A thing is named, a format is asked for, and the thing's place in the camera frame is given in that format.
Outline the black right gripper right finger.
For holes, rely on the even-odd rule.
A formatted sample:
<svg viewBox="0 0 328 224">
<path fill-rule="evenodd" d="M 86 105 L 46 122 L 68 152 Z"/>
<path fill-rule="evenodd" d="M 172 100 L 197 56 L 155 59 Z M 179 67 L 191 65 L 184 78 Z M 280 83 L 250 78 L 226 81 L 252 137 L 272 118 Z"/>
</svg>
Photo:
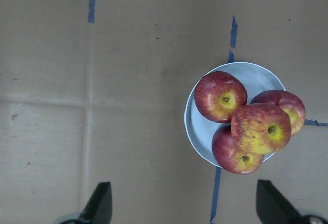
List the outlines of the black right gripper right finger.
<svg viewBox="0 0 328 224">
<path fill-rule="evenodd" d="M 317 215 L 301 215 L 269 180 L 259 179 L 256 213 L 263 224 L 327 223 Z"/>
</svg>

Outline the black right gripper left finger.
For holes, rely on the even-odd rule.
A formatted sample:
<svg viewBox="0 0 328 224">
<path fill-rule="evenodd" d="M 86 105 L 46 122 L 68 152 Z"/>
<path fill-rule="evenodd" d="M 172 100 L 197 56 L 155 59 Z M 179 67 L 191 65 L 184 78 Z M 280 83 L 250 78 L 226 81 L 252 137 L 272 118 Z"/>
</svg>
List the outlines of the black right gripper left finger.
<svg viewBox="0 0 328 224">
<path fill-rule="evenodd" d="M 111 223 L 112 188 L 110 182 L 101 182 L 95 188 L 80 213 L 60 217 L 55 223 Z"/>
</svg>

